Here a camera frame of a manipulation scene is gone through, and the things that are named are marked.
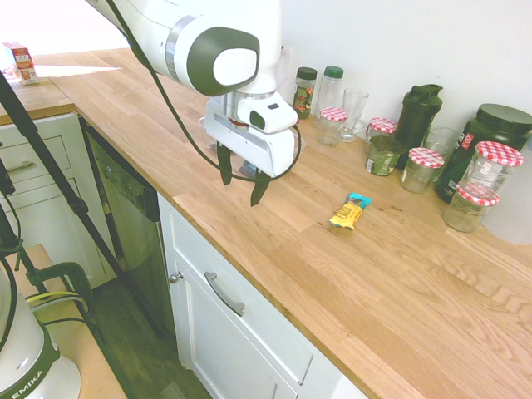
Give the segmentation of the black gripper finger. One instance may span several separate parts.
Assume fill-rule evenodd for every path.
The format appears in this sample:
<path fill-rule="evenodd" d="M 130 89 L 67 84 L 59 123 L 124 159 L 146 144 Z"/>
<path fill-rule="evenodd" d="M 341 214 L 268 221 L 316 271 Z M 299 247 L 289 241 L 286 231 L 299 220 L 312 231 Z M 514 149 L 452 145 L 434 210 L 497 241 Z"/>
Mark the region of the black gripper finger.
<path fill-rule="evenodd" d="M 218 157 L 221 179 L 224 185 L 228 185 L 231 182 L 233 176 L 231 165 L 232 152 L 229 148 L 218 142 L 216 154 Z"/>
<path fill-rule="evenodd" d="M 257 169 L 254 176 L 254 188 L 250 196 L 250 205 L 255 206 L 259 204 L 266 189 L 268 188 L 271 177 L 265 174 L 262 170 Z"/>

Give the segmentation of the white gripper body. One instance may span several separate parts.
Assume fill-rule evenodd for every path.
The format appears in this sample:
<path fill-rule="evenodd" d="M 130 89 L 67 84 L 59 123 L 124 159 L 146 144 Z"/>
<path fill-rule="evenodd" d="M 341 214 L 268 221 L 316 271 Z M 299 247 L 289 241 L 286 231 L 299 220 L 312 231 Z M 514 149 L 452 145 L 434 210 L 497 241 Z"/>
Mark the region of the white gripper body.
<path fill-rule="evenodd" d="M 237 126 L 224 113 L 219 97 L 209 99 L 205 129 L 208 135 L 231 151 L 276 177 L 293 162 L 295 139 L 290 127 L 298 121 L 296 111 L 281 97 L 241 99 Z"/>

